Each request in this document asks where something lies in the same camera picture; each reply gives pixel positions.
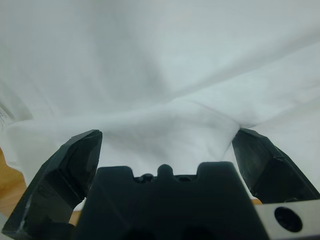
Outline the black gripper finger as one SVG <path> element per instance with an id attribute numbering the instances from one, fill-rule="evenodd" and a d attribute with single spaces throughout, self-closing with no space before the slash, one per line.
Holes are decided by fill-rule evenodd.
<path id="1" fill-rule="evenodd" d="M 241 128 L 232 140 L 232 147 L 246 186 L 263 204 L 320 198 L 298 166 L 266 136 Z"/>
<path id="2" fill-rule="evenodd" d="M 38 170 L 4 225 L 13 240 L 71 240 L 75 207 L 90 191 L 96 175 L 102 132 L 70 138 Z"/>

